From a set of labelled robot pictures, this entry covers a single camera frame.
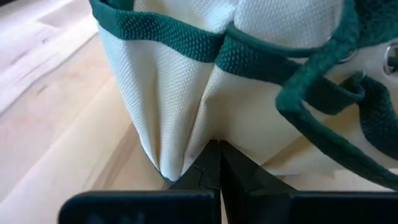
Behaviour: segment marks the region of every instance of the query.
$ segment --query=wood grain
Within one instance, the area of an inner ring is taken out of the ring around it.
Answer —
[[[18,26],[9,32],[0,33],[0,73],[4,73],[32,50],[58,36],[61,30],[39,22]]]
[[[117,148],[101,175],[97,178],[93,185],[95,190],[112,189],[113,183],[118,177],[123,165],[129,160],[133,150],[140,148],[138,133],[133,124],[124,133]]]
[[[87,16],[43,46],[14,60],[0,75],[0,114],[40,77],[57,68],[98,31]]]
[[[130,123],[109,79],[0,203],[0,223],[55,223],[66,199],[92,188]]]
[[[113,182],[111,190],[160,190],[165,189],[165,182],[145,154],[141,144],[131,148],[131,153]]]
[[[38,19],[39,22],[58,28],[74,26],[91,14],[88,1],[74,0]]]
[[[0,33],[37,21],[71,1],[73,0],[17,0],[6,4],[0,7]]]
[[[112,77],[98,36],[0,116],[0,201]]]

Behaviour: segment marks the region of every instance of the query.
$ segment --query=green fabric trim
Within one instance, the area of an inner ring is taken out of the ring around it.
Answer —
[[[289,79],[276,99],[278,111],[324,154],[379,185],[398,190],[398,176],[365,155],[345,138],[319,123],[303,106],[308,89],[345,55],[357,48],[359,22],[354,2],[346,0],[341,23],[330,41]]]
[[[283,57],[307,58],[311,54],[315,53],[317,50],[321,49],[320,47],[309,48],[309,49],[300,49],[300,48],[293,49],[290,47],[283,47],[267,43],[240,31],[234,26],[233,23],[230,23],[228,25],[226,31],[232,39],[240,43],[244,43],[245,45],[252,47],[258,51],[269,52]]]
[[[397,0],[355,0],[359,16],[358,47],[387,42],[398,37]]]
[[[134,8],[134,0],[104,0],[109,6],[126,11],[132,11]]]
[[[285,57],[265,50],[254,49],[246,45],[246,42],[238,42],[230,33],[225,37],[224,44],[216,58],[216,65],[234,75],[282,86],[301,67],[301,64]],[[360,78],[353,77],[341,85],[337,85],[326,78],[321,78],[311,86],[305,101],[323,113],[338,114],[363,98],[364,91],[362,89],[348,88],[355,86],[355,83],[358,84],[360,81]]]
[[[366,91],[358,102],[362,131],[374,147],[398,160],[398,118],[388,89],[371,78],[365,78],[361,86]]]
[[[122,40],[153,40],[199,62],[214,62],[223,43],[223,34],[207,32],[171,17],[118,10],[100,0],[90,0],[90,4],[100,26]]]

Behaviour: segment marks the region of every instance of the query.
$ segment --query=green strap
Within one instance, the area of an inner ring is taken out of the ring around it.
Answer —
[[[319,123],[302,104],[308,89],[339,60],[357,48],[358,27],[354,2],[346,0],[340,26],[325,48],[313,54],[286,82],[277,97],[276,106],[281,115],[324,154],[365,179],[398,190],[398,176]]]
[[[236,34],[238,32],[227,33],[216,58],[216,65],[223,71],[283,86],[302,66],[281,55],[274,54],[273,51],[270,53],[267,47],[259,50],[247,44],[250,43],[248,41],[238,42],[235,38]],[[349,78],[340,85],[321,77],[310,87],[305,95],[305,101],[322,113],[338,114],[364,97],[363,89],[349,88],[358,86],[361,77],[360,75],[360,78]]]
[[[371,78],[365,78],[361,86],[366,91],[358,102],[362,131],[374,147],[398,160],[398,118],[388,89]]]
[[[355,0],[360,36],[358,48],[398,37],[397,0]]]
[[[132,11],[134,8],[134,0],[104,0],[104,2],[115,9]]]

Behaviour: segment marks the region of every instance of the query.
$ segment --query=light wood table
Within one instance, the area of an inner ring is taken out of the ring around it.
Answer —
[[[80,192],[164,184],[97,35],[0,116],[0,142],[0,223],[55,223],[62,203]]]

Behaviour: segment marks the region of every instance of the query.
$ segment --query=cream canvas bag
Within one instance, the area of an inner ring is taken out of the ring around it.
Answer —
[[[166,179],[220,139],[273,174],[344,167],[398,189],[398,1],[90,3]]]

